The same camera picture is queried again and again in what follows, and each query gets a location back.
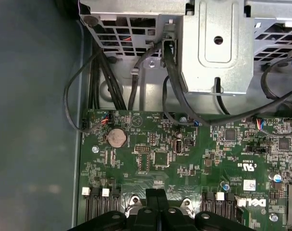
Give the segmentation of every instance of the black cable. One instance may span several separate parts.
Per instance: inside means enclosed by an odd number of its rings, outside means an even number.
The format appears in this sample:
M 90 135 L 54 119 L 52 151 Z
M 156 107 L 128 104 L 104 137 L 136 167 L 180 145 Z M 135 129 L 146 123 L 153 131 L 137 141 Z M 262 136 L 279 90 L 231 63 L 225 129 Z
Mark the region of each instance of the black cable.
M 163 83 L 163 95 L 162 95 L 163 113 L 165 114 L 165 116 L 167 117 L 167 119 L 169 119 L 174 124 L 178 124 L 178 125 L 182 125 L 182 126 L 192 126 L 192 125 L 194 125 L 194 122 L 180 122 L 180 121 L 177 121 L 168 112 L 167 107 L 166 107 L 166 100 L 167 100 L 167 81 L 168 81 L 168 79 L 169 79 L 169 76 L 167 76 L 165 78 L 164 83 Z
M 216 79 L 215 88 L 216 88 L 216 93 L 221 93 L 221 82 L 220 82 L 219 78 Z M 223 111 L 223 113 L 225 115 L 230 115 L 230 113 L 228 112 L 227 108 L 225 107 L 225 105 L 223 103 L 222 96 L 217 95 L 216 96 L 216 100 L 217 100 L 217 103 L 218 103 L 219 107 Z
M 276 65 L 278 64 L 282 64 L 282 63 L 288 63 L 288 62 L 292 62 L 292 58 L 286 58 L 286 59 L 281 59 L 279 61 L 277 61 L 276 63 L 272 64 L 271 66 L 269 66 L 265 71 L 264 73 L 262 74 L 261 76 L 261 80 L 260 80 L 260 84 L 261 84 L 261 88 L 262 88 L 262 91 L 264 92 L 264 94 L 266 95 L 266 97 L 268 99 L 271 99 L 271 100 L 276 100 L 278 99 L 279 97 L 274 94 L 270 88 L 268 87 L 267 85 L 267 76 L 269 74 L 269 72 L 272 70 L 273 67 L 275 67 Z M 289 101 L 285 101 L 284 104 L 290 109 L 292 110 L 292 103 L 289 102 Z
M 93 106 L 93 84 L 94 84 L 94 78 L 93 78 L 93 73 L 92 73 L 92 66 L 93 66 L 94 62 L 95 62 L 95 58 L 94 58 L 94 60 L 92 60 L 91 65 L 90 65 L 88 109 L 92 109 L 92 106 Z
M 109 90 L 109 93 L 111 94 L 111 97 L 112 97 L 112 101 L 115 105 L 115 108 L 116 110 L 122 110 L 121 106 L 120 106 L 120 103 L 119 103 L 119 100 L 118 100 L 118 96 L 112 86 L 112 83 L 111 83 L 111 79 L 109 78 L 106 70 L 104 68 L 102 68 L 102 72 L 103 72 L 103 76 L 105 78 L 105 82 L 107 84 L 107 87 L 108 87 L 108 90 Z
M 158 50 L 162 49 L 162 42 L 159 42 L 154 45 L 154 47 L 148 49 L 136 62 L 134 65 L 134 68 L 137 69 L 140 67 L 140 65 L 149 57 L 151 57 L 154 53 L 156 53 Z M 133 104 L 135 101 L 135 96 L 137 93 L 137 87 L 138 87 L 138 75 L 132 75 L 132 90 L 130 94 L 130 98 L 128 100 L 128 110 L 133 110 Z
M 69 88 L 70 86 L 72 85 L 72 83 L 74 82 L 74 80 L 79 76 L 80 73 L 83 72 L 83 70 L 85 69 L 85 67 L 87 65 L 89 65 L 91 63 L 92 60 L 95 59 L 95 57 L 97 57 L 97 55 L 99 55 L 101 53 L 101 49 L 97 50 L 93 55 L 91 55 L 87 61 L 83 64 L 83 66 L 73 75 L 73 77 L 69 80 L 69 82 L 66 84 L 65 88 L 64 88 L 64 93 L 63 93 L 63 103 L 64 103 L 64 112 L 65 112 L 65 115 L 70 123 L 70 125 L 76 130 L 76 131 L 79 131 L 79 132 L 85 132 L 85 133 L 91 133 L 92 131 L 94 131 L 95 129 L 97 129 L 100 125 L 101 125 L 101 122 L 98 123 L 98 124 L 95 124 L 92 126 L 92 128 L 87 128 L 87 129 L 80 129 L 78 128 L 71 116 L 70 116 L 70 112 L 69 112 L 69 105 L 68 105 L 68 92 L 69 92 Z
M 225 125 L 228 123 L 232 123 L 238 120 L 241 120 L 243 118 L 251 117 L 256 114 L 264 113 L 272 108 L 275 108 L 279 105 L 281 105 L 283 102 L 285 102 L 291 95 L 292 91 L 285 94 L 284 96 L 280 97 L 279 99 L 268 103 L 264 106 L 258 107 L 256 109 L 253 109 L 251 111 L 241 113 L 239 115 L 233 115 L 229 116 L 227 118 L 222 118 L 222 119 L 214 119 L 214 120 L 205 120 L 200 115 L 196 114 L 193 109 L 190 107 L 188 104 L 179 79 L 178 71 L 174 62 L 174 57 L 171 51 L 171 48 L 169 44 L 165 43 L 164 46 L 164 58 L 165 58 L 165 64 L 167 68 L 168 75 L 170 77 L 170 83 L 173 88 L 173 91 L 175 93 L 176 98 L 178 99 L 180 105 L 182 106 L 184 112 L 189 115 L 191 118 L 194 120 L 198 121 L 199 123 L 202 123 L 203 125 L 207 126 L 220 126 L 220 125 Z
M 121 110 L 126 110 L 127 107 L 126 107 L 125 101 L 123 100 L 122 93 L 121 93 L 121 90 L 119 88 L 119 84 L 116 80 L 116 77 L 115 77 L 111 67 L 108 64 L 107 57 L 103 52 L 101 53 L 100 57 L 101 57 L 101 68 L 102 68 L 102 70 L 105 70 L 106 74 L 109 76 L 109 78 L 111 80 L 112 86 L 113 86 L 113 88 L 116 92 L 116 95 L 118 97 L 118 101 L 120 103 Z
M 93 44 L 93 49 L 96 51 L 99 49 L 99 45 L 94 42 Z M 99 109 L 100 108 L 100 76 L 101 76 L 101 71 L 100 71 L 100 60 L 99 57 L 97 56 L 93 62 L 91 63 L 91 74 L 93 75 L 93 107 L 94 109 Z
M 127 109 L 129 111 L 133 110 L 135 96 L 137 93 L 137 87 L 138 87 L 138 75 L 132 75 L 132 88 L 131 88 L 132 90 L 131 90 L 130 98 L 128 100 L 128 105 L 127 105 Z
M 271 133 L 271 132 L 268 132 L 268 131 L 265 131 L 263 129 L 260 130 L 262 133 L 266 134 L 266 135 L 269 135 L 269 136 L 274 136 L 274 137 L 278 137 L 278 138 L 284 138 L 286 136 L 292 136 L 292 132 L 290 133 L 286 133 L 286 134 L 276 134 L 276 133 Z
M 225 105 L 223 103 L 222 97 L 220 95 L 217 95 L 216 100 L 217 100 L 217 103 L 218 103 L 219 107 L 221 108 L 222 112 L 225 115 L 230 115 L 229 111 L 227 110 L 227 108 L 225 107 Z

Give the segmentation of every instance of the cable clip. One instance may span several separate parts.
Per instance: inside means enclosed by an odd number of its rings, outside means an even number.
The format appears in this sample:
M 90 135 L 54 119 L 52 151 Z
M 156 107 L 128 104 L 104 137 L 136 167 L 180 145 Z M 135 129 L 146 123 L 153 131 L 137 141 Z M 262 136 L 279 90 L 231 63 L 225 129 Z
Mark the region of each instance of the cable clip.
M 139 76 L 140 75 L 140 69 L 139 68 L 133 68 L 131 70 L 131 75 L 132 76 Z

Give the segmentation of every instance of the chip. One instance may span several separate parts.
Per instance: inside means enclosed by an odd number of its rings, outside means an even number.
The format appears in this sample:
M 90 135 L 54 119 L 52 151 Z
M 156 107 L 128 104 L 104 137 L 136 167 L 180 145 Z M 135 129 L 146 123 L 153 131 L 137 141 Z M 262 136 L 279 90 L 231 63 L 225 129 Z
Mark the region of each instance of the chip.
M 212 160 L 211 159 L 205 159 L 204 160 L 204 165 L 206 167 L 211 167 L 212 166 Z
M 168 153 L 167 152 L 154 153 L 153 165 L 157 167 L 168 167 L 169 166 Z
M 204 172 L 207 173 L 207 174 L 211 174 L 211 169 L 210 168 L 205 168 Z
M 279 139 L 279 150 L 289 150 L 290 141 L 288 138 Z
M 228 129 L 225 132 L 225 140 L 227 141 L 235 141 L 236 140 L 236 130 L 235 129 Z
M 140 153 L 139 159 L 139 171 L 149 171 L 150 155 L 148 153 Z
M 275 190 L 281 190 L 282 189 L 282 183 L 276 183 L 274 182 L 274 187 Z
M 275 199 L 275 193 L 274 192 L 270 192 L 270 199 Z

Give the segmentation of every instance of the metal bracket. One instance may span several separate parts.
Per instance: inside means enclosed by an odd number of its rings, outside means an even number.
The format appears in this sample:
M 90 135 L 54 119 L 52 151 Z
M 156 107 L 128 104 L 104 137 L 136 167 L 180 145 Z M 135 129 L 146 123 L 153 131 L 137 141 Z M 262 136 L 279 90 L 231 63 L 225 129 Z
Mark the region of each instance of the metal bracket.
M 189 198 L 185 198 L 182 201 L 180 208 L 185 209 L 192 219 L 195 218 L 195 211 L 194 211 L 194 207 L 192 204 L 192 200 L 190 200 Z
M 174 24 L 174 21 L 172 19 L 169 20 L 168 23 L 165 24 L 164 30 L 163 30 L 163 37 L 162 39 L 162 60 L 164 61 L 164 43 L 165 42 L 172 42 L 173 43 L 173 54 L 174 54 L 174 60 L 175 63 L 177 63 L 177 40 L 176 40 L 176 24 Z
M 137 215 L 138 211 L 143 208 L 140 198 L 133 195 L 128 203 L 125 211 L 125 216 L 128 218 L 130 215 Z
M 178 67 L 185 91 L 211 94 L 215 78 L 222 94 L 245 94 L 253 77 L 254 19 L 244 1 L 195 1 L 178 36 Z

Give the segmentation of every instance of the integrated circuit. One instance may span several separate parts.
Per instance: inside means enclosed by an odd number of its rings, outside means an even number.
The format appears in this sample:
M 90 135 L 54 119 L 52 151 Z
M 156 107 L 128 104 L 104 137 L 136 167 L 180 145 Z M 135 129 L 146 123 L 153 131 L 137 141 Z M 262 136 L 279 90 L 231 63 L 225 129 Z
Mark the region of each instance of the integrated circuit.
M 211 159 L 205 159 L 204 160 L 204 166 L 205 167 L 211 167 L 212 166 L 212 160 Z
M 290 140 L 288 138 L 279 139 L 279 150 L 289 150 Z
M 282 183 L 276 183 L 276 182 L 272 182 L 272 188 L 274 188 L 275 190 L 281 190 L 282 189 Z
M 139 153 L 139 171 L 149 171 L 150 154 L 148 153 Z
M 168 152 L 155 152 L 153 157 L 153 165 L 156 167 L 168 167 Z
M 225 131 L 225 140 L 227 141 L 236 141 L 237 132 L 235 129 L 227 129 Z

